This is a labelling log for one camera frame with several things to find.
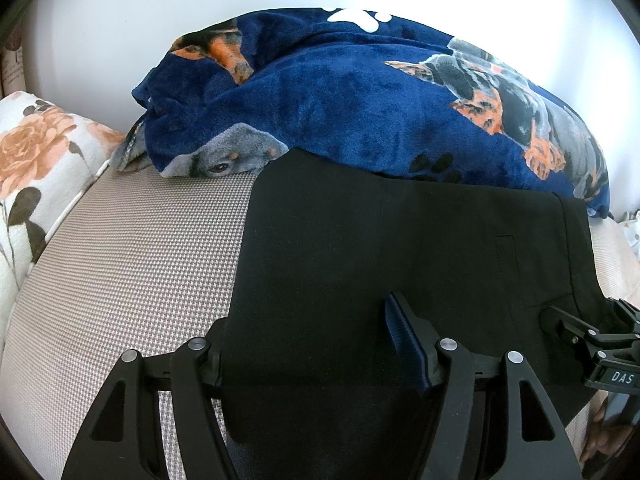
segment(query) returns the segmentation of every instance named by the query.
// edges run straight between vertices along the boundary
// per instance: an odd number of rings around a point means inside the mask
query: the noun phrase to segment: hand
[[[625,449],[628,437],[631,435],[634,427],[625,424],[603,428],[602,419],[604,418],[606,408],[606,402],[603,402],[598,413],[593,417],[589,436],[584,444],[584,450],[580,455],[580,462],[586,462],[598,451],[605,455],[618,456],[622,450]]]

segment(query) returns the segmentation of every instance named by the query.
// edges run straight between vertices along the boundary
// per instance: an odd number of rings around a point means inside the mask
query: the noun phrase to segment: white wall
[[[130,97],[172,41],[251,10],[383,10],[475,43],[570,104],[601,144],[615,215],[640,206],[640,45],[610,0],[36,0],[30,89],[126,132]]]

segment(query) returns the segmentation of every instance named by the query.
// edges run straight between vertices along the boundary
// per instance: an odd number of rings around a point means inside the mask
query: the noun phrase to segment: floral cushion
[[[0,101],[0,356],[31,266],[123,139],[26,92]]]

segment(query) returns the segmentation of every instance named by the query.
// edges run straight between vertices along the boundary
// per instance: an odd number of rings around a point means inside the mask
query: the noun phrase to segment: black fabric
[[[596,326],[605,315],[584,203],[388,179],[291,150],[254,185],[225,330],[242,478],[406,477],[433,410],[399,386],[381,318],[392,290],[472,352],[521,351],[565,424],[593,395],[538,327],[549,304]]]

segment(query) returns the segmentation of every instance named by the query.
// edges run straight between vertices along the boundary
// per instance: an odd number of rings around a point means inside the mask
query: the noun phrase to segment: blue plush blanket
[[[178,38],[133,91],[114,153],[163,176],[259,171],[299,147],[375,173],[548,190],[606,216],[602,152],[580,117],[485,51],[402,18],[263,10]]]

